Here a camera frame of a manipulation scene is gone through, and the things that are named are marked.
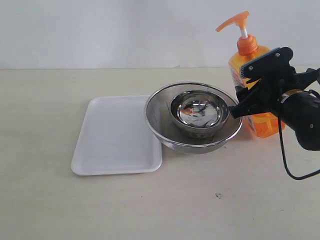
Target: stainless steel bowl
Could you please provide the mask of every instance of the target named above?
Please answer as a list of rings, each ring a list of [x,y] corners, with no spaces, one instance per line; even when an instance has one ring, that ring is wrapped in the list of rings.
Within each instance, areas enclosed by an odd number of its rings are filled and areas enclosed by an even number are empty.
[[[167,147],[190,154],[212,152],[233,138],[242,126],[242,118],[234,119],[231,115],[226,123],[213,137],[196,139],[187,137],[174,124],[171,112],[172,99],[188,91],[205,91],[219,95],[228,106],[235,106],[237,101],[224,91],[198,82],[178,82],[165,86],[147,100],[144,117],[155,136]]]
[[[203,90],[185,91],[170,104],[173,123],[188,137],[213,137],[227,122],[227,103],[217,93]]]

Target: table surface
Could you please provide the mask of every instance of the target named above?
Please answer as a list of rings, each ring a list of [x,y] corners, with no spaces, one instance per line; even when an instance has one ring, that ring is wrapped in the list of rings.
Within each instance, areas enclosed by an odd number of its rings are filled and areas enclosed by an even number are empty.
[[[1,70],[0,79],[3,240],[319,237],[320,176],[289,178],[277,134],[258,138],[243,127],[202,155],[163,147],[162,166],[151,173],[71,171],[91,99],[150,95],[181,81],[235,95],[227,68]],[[303,150],[288,127],[284,144],[293,173],[320,168],[319,153]]]

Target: white background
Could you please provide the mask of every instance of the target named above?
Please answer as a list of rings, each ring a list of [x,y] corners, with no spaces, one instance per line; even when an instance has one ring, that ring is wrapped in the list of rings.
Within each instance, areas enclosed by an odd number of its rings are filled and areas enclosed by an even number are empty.
[[[320,65],[320,2],[286,0],[1,0],[0,69],[220,67],[237,51],[235,25],[293,64]]]

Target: white tray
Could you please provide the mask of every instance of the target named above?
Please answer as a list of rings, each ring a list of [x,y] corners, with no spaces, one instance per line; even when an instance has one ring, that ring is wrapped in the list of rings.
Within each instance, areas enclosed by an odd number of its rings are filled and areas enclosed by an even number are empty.
[[[71,169],[77,175],[146,173],[162,163],[144,119],[147,96],[97,97],[87,108]]]

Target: orange bottle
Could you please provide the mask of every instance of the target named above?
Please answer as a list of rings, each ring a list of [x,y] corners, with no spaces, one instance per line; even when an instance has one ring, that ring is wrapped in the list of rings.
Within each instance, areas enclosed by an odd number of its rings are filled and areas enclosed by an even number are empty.
[[[241,37],[237,42],[238,52],[229,60],[229,67],[234,85],[250,89],[256,82],[246,83],[249,79],[240,77],[240,67],[250,60],[269,52],[270,49],[266,46],[258,45],[256,37],[247,34],[246,23],[248,16],[248,11],[241,12],[222,23],[216,31],[220,32],[231,24],[236,24],[240,27]],[[270,112],[246,116],[244,119],[258,137],[268,137],[279,131],[278,118]],[[281,123],[281,127],[284,129],[285,124]]]

